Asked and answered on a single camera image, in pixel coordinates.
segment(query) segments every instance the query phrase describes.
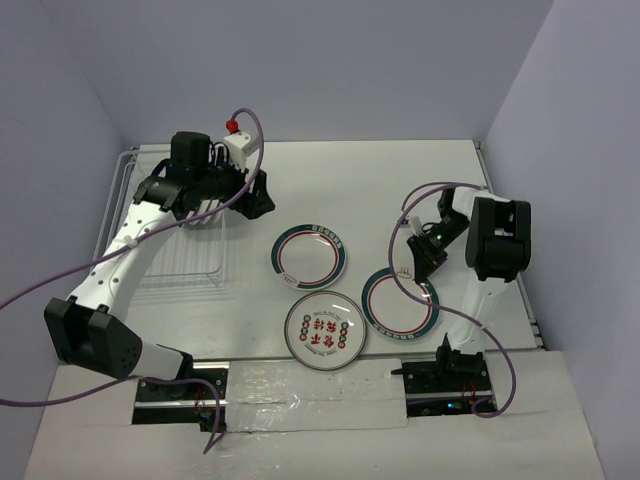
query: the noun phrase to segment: white wall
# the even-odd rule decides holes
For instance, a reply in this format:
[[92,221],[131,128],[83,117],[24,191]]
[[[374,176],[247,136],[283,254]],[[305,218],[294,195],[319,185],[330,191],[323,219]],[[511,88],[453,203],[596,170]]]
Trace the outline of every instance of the white wall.
[[525,276],[609,480],[640,471],[640,3],[556,0],[486,141],[533,206]]
[[[36,0],[0,5],[0,298],[93,253],[123,143]],[[61,280],[0,312],[0,397],[47,398],[57,365],[43,319]],[[22,478],[42,412],[0,407],[0,478]]]
[[484,138],[552,0],[42,0],[131,143]]

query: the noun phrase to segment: metal rack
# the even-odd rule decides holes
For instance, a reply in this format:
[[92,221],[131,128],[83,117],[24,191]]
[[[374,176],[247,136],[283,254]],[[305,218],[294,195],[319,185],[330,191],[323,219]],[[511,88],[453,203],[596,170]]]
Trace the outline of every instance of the metal rack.
[[[94,259],[98,258],[124,222],[138,184],[166,158],[164,146],[130,150],[118,157],[100,228]],[[225,213],[204,226],[179,228],[162,247],[147,270],[140,288],[224,283],[227,229]]]

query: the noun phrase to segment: plate with red rim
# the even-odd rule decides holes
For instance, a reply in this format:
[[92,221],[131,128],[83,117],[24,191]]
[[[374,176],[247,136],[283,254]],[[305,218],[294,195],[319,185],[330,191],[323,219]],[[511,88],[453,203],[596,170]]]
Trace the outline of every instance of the plate with red rim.
[[360,307],[336,292],[313,292],[298,300],[284,323],[291,354],[314,370],[337,370],[360,354],[367,328]]
[[289,287],[320,290],[335,282],[347,264],[342,240],[322,225],[297,225],[282,233],[271,248],[271,265]]
[[[427,281],[417,285],[409,269],[397,276],[410,292],[429,303],[438,304],[438,293]],[[371,275],[362,289],[362,311],[367,322],[381,335],[400,341],[413,341],[427,335],[438,323],[439,310],[407,297],[393,280],[389,267]]]

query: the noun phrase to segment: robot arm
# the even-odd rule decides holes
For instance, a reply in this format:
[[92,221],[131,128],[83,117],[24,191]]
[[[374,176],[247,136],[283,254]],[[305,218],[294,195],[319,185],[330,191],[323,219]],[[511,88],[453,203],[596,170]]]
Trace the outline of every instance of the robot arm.
[[[467,227],[465,260],[472,270],[461,310],[484,326],[531,257],[531,205],[497,197],[484,190],[448,189],[438,202],[441,222],[407,241],[414,257],[416,283],[424,282],[446,260],[445,248]],[[458,318],[447,331],[438,356],[443,368],[473,375],[482,367],[485,335]]]
[[[66,300],[54,298],[47,305],[45,321],[61,360],[118,379],[130,375],[163,380],[191,376],[191,355],[146,342],[124,323],[135,290],[173,231],[139,244],[135,239],[188,218],[203,202],[226,201],[235,195],[244,185],[246,157],[257,148],[256,140],[251,132],[232,133],[223,140],[229,151],[227,161],[213,164],[208,136],[178,132],[172,138],[170,158],[142,181],[105,255],[125,244],[133,248],[98,264]],[[274,208],[262,171],[251,191],[232,206],[249,219]]]

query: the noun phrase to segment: plate rim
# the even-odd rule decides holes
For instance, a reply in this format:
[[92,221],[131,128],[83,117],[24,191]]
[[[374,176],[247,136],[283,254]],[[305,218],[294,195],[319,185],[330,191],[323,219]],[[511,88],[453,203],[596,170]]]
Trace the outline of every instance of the plate rim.
[[[300,285],[297,279],[293,278],[296,281],[296,284],[293,285],[283,278],[287,276],[287,272],[284,268],[280,268],[280,260],[282,255],[282,248],[284,244],[291,239],[294,235],[299,235],[302,233],[319,233],[323,235],[328,241],[331,242],[331,245],[334,247],[334,253],[337,253],[335,271],[329,275],[329,278],[321,279],[320,281],[314,283],[305,283],[304,285]],[[288,287],[293,288],[294,290],[304,291],[304,292],[312,292],[315,290],[320,290],[328,287],[333,282],[338,280],[342,273],[344,272],[345,267],[347,266],[347,251],[344,247],[344,242],[333,230],[316,223],[301,223],[294,227],[288,228],[284,232],[282,232],[275,242],[273,242],[273,246],[271,247],[271,268],[276,273],[278,278]]]
[[[358,312],[358,314],[360,315],[360,319],[362,320],[362,342],[360,343],[360,346],[358,347],[358,350],[356,351],[356,353],[353,355],[353,357],[351,357],[349,360],[347,360],[345,363],[338,365],[337,367],[331,367],[331,368],[321,368],[321,367],[316,367],[314,365],[310,365],[308,362],[305,362],[304,360],[302,360],[298,355],[296,355],[296,353],[293,351],[293,348],[291,347],[291,343],[289,341],[289,335],[288,335],[288,326],[289,323],[291,321],[291,312],[293,312],[293,310],[295,310],[295,308],[300,305],[303,301],[305,301],[306,299],[310,298],[310,297],[314,297],[316,295],[324,295],[324,294],[330,294],[330,295],[335,295],[338,296],[340,298],[342,298],[343,300],[348,301],[349,303],[351,303],[356,311]],[[341,368],[346,367],[347,365],[349,365],[351,362],[353,362],[354,360],[356,360],[358,358],[358,356],[360,356],[360,353],[362,353],[362,350],[364,349],[364,345],[366,343],[367,340],[367,323],[366,323],[366,317],[365,315],[362,313],[362,309],[360,309],[360,307],[358,306],[358,304],[356,302],[354,302],[351,298],[347,297],[346,295],[343,295],[342,293],[338,293],[338,292],[334,292],[333,290],[320,290],[318,292],[310,292],[309,294],[305,295],[304,297],[298,299],[298,301],[296,301],[291,308],[289,308],[289,311],[287,312],[287,317],[285,318],[284,321],[284,341],[287,344],[287,348],[289,349],[289,352],[291,353],[291,355],[293,355],[293,357],[298,360],[301,364],[303,364],[304,366],[311,368],[313,370],[318,370],[320,372],[331,372],[334,370],[339,370]]]
[[[429,332],[431,332],[438,324],[438,320],[440,317],[440,310],[433,307],[429,307],[431,311],[431,318],[429,318],[429,320],[427,321],[427,324],[424,327],[422,327],[420,330],[418,330],[417,333],[412,334],[413,338],[396,338],[394,335],[400,336],[402,334],[398,334],[397,332],[390,332],[383,324],[377,321],[375,315],[373,315],[373,312],[371,312],[369,309],[369,297],[371,295],[371,292],[374,291],[375,286],[378,284],[378,282],[384,279],[385,277],[391,277],[391,269],[389,267],[381,268],[380,270],[377,270],[376,272],[371,274],[371,276],[367,278],[367,281],[364,283],[364,286],[362,287],[360,301],[362,303],[362,311],[364,313],[364,317],[367,320],[367,323],[369,323],[369,325],[371,325],[371,327],[373,327],[373,329],[376,332],[378,332],[380,335],[382,335],[384,338],[387,338],[390,340],[396,340],[399,342],[413,342],[413,341],[419,340],[420,338],[424,337]],[[438,292],[436,291],[435,286],[429,280],[427,280],[425,283],[421,285],[423,285],[424,288],[426,288],[427,292],[431,295],[431,299],[432,299],[431,303],[439,304],[440,299],[438,297]],[[387,335],[386,333],[381,332],[377,327],[384,329],[386,332],[391,333],[391,335]]]

